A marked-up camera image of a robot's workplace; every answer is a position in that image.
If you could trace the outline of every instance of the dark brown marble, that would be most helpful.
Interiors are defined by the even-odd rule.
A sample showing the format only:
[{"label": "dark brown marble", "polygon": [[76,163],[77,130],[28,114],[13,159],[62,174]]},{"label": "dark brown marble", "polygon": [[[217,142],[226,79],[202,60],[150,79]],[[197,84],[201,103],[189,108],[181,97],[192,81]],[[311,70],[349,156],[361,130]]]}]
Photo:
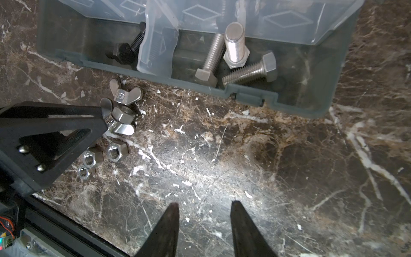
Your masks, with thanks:
[{"label": "dark brown marble", "polygon": [[[39,56],[37,4],[0,2],[1,103],[97,106],[118,75]],[[77,161],[36,196],[129,255],[176,201],[178,256],[233,256],[238,199],[279,256],[409,257],[410,15],[409,0],[364,4],[323,119],[122,77],[144,91],[130,155],[85,183]]]}]

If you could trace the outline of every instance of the plastic storage box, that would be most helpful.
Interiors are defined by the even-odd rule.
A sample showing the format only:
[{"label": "plastic storage box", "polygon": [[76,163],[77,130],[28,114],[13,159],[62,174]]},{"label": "plastic storage box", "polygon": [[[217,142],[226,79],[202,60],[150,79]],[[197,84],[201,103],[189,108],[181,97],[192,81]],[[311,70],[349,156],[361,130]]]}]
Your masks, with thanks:
[{"label": "plastic storage box", "polygon": [[147,0],[59,0],[80,14],[97,19],[140,23]]},{"label": "plastic storage box", "polygon": [[[108,1],[114,5],[114,0],[104,0]],[[116,2],[117,9],[122,10],[124,2],[131,0]],[[362,0],[148,0],[144,10],[147,29],[139,64],[147,65],[147,69],[157,69],[161,63],[172,64],[170,74],[155,76],[138,72],[137,63],[119,65],[104,54],[107,46],[133,41],[139,32],[137,19],[127,20],[126,15],[107,18],[101,12],[86,14],[72,3],[40,0],[37,50],[54,60],[68,60],[80,66],[224,98],[234,95],[245,104],[265,103],[275,110],[317,118],[331,104],[362,3]],[[245,24],[246,45],[251,52],[247,64],[258,62],[267,50],[274,52],[279,75],[276,81],[267,83],[262,79],[247,86],[224,87],[221,78],[230,69],[221,60],[216,71],[217,88],[194,83],[195,71],[203,65],[213,33],[223,31],[232,21]]]}]

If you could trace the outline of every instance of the screw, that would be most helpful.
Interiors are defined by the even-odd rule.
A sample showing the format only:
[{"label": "screw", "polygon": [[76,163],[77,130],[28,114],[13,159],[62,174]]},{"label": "screw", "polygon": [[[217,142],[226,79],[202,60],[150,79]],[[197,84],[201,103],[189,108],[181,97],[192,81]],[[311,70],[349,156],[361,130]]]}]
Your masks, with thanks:
[{"label": "screw", "polygon": [[22,145],[18,148],[20,153],[28,153],[30,152],[30,148],[27,145]]},{"label": "screw", "polygon": [[277,63],[272,52],[263,55],[260,62],[241,68],[223,77],[223,85],[231,83],[243,84],[263,77],[267,79],[267,82],[277,79]]},{"label": "screw", "polygon": [[204,62],[203,68],[197,69],[195,75],[195,81],[197,83],[214,88],[216,87],[218,80],[215,77],[214,73],[217,70],[223,51],[224,35],[217,33],[212,39],[210,50],[208,51],[208,55]]},{"label": "screw", "polygon": [[245,31],[242,24],[237,21],[230,23],[226,28],[224,41],[227,48],[224,60],[227,65],[231,69],[243,67],[250,51],[245,46]]},{"label": "screw", "polygon": [[131,44],[131,50],[134,52],[136,57],[139,55],[140,45],[143,42],[144,34],[145,34],[145,22],[140,22],[140,32],[137,37],[134,39],[133,43]]},{"label": "screw", "polygon": [[37,170],[39,172],[45,171],[46,170],[46,166],[44,164],[39,164],[37,165]]}]

